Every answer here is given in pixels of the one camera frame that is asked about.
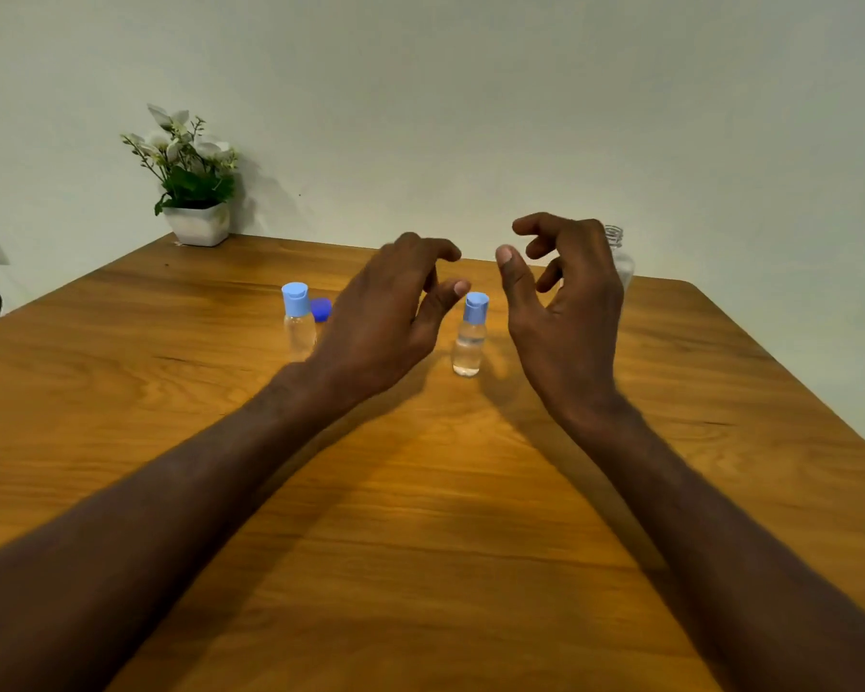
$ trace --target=light blue flip cap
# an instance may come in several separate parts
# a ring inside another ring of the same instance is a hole
[[[282,287],[282,299],[285,301],[285,314],[289,318],[300,318],[311,313],[307,284],[300,281],[289,282]]]
[[[486,293],[472,291],[465,299],[465,322],[472,325],[483,325],[487,320],[487,306],[490,297]]]

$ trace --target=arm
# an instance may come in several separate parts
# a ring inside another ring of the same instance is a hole
[[[608,476],[694,599],[744,689],[865,692],[865,612],[692,470],[612,378],[623,290],[599,221],[517,220],[558,255],[535,282],[497,250],[510,333],[554,419]],[[536,290],[564,286],[544,307]]]
[[[310,360],[0,548],[0,692],[105,686],[249,515],[266,480],[432,350],[443,316],[470,287],[439,284],[439,257],[460,252],[412,233],[385,245],[340,294]]]

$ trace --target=forearm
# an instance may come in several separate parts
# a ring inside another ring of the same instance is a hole
[[[103,686],[339,411],[286,367],[235,413],[0,549],[0,690]]]
[[[865,612],[692,470],[636,410],[568,432],[697,604],[744,688],[865,691]]]

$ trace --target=blue bottle cap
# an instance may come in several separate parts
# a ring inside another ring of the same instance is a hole
[[[300,281],[286,284],[282,287],[282,299],[285,301],[285,314],[289,318],[300,318],[311,313],[307,284],[302,284]]]
[[[318,323],[323,323],[323,321],[329,318],[332,311],[333,303],[330,302],[330,299],[314,299],[311,301],[311,313],[314,314],[314,320]]]
[[[490,297],[486,293],[472,291],[465,299],[465,322],[472,325],[483,325],[487,320],[487,306]]]

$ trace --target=clear plastic bottle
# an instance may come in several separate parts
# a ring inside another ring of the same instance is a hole
[[[458,337],[452,348],[452,370],[459,376],[474,376],[481,371],[489,304],[487,294],[478,291],[472,291],[465,299],[465,318],[458,326]]]
[[[292,281],[282,287],[285,301],[285,332],[292,361],[302,361],[311,355],[317,339],[317,325],[311,313],[308,285]]]
[[[611,257],[615,261],[615,271],[622,279],[624,290],[628,290],[628,284],[634,277],[634,258],[622,249],[622,236],[624,231],[618,226],[606,226],[606,239],[611,247]]]

